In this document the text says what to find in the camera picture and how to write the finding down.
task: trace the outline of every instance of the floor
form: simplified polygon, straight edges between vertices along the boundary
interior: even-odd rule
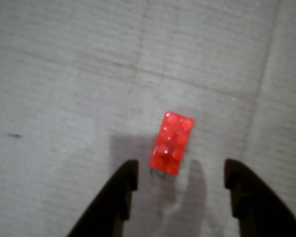
[[[195,119],[152,179],[163,114]],[[124,236],[234,237],[226,158],[296,216],[296,0],[0,0],[0,237],[64,237],[140,161]]]

